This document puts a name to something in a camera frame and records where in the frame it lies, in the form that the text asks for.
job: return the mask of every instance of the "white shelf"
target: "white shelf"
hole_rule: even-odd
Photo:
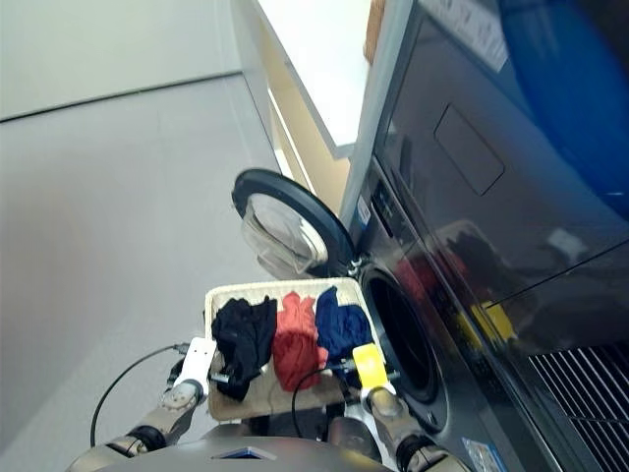
[[[370,0],[255,0],[258,13],[336,158],[356,142],[369,63]]]

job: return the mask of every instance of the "clothes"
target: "clothes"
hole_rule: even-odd
[[[300,300],[297,293],[284,297],[284,311],[277,312],[277,330],[273,338],[273,366],[279,383],[286,391],[293,391],[308,372],[325,366],[327,351],[316,345],[315,300]],[[319,376],[306,379],[301,388],[318,384]]]
[[[276,312],[277,301],[265,297],[259,305],[232,298],[216,313],[212,337],[225,358],[220,373],[229,376],[229,383],[218,384],[220,392],[239,401],[245,398],[249,382],[270,359]]]
[[[316,300],[318,345],[327,349],[331,362],[351,357],[352,349],[372,342],[372,330],[358,305],[338,305],[336,287],[330,287]]]

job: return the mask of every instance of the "black cloth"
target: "black cloth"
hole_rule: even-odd
[[[327,362],[351,357],[352,349],[372,342],[370,322],[358,305],[339,306],[336,287],[316,299],[317,344],[327,349]]]
[[[225,358],[220,373],[229,376],[218,391],[239,401],[245,398],[249,382],[270,359],[276,314],[277,301],[268,297],[259,305],[232,298],[216,313],[212,337]]]

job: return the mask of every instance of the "black cable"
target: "black cable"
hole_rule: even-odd
[[[100,408],[102,408],[102,404],[104,403],[105,398],[107,398],[107,395],[111,392],[111,390],[113,390],[114,386],[116,386],[116,384],[123,377],[125,377],[129,373],[129,371],[131,371],[138,364],[141,364],[142,362],[144,362],[146,359],[156,356],[157,354],[160,354],[162,352],[170,351],[171,349],[177,350],[180,353],[185,354],[185,352],[182,352],[182,351],[184,350],[186,346],[187,344],[172,344],[170,346],[162,347],[160,349],[157,349],[156,351],[146,354],[145,356],[141,357],[136,362],[134,362],[127,369],[125,369],[122,372],[122,374],[120,374],[116,378],[116,380],[111,383],[111,385],[105,390],[105,392],[100,397],[100,401],[98,401],[98,404],[96,405],[96,409],[94,410],[94,414],[91,417],[91,426],[89,427],[89,447],[94,447],[96,445],[96,421],[98,421],[98,413],[100,413]]]
[[[314,371],[308,372],[297,382],[297,386],[293,390],[293,400],[291,401],[291,414],[293,415],[293,426],[295,426],[295,431],[297,432],[297,436],[299,438],[303,438],[304,436],[302,435],[302,431],[299,429],[299,425],[297,424],[297,412],[295,411],[295,400],[297,399],[297,392],[299,391],[299,387],[302,386],[307,378],[312,377],[316,374],[320,374],[326,369],[329,369],[329,367],[323,367],[321,369],[316,369]]]

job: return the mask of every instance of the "gray floor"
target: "gray floor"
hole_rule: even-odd
[[[208,289],[269,279],[230,191],[276,164],[241,77],[10,122],[0,145],[0,470],[64,470],[122,369],[201,334]],[[134,426],[176,359],[119,384],[97,440]],[[211,426],[199,412],[185,438]]]

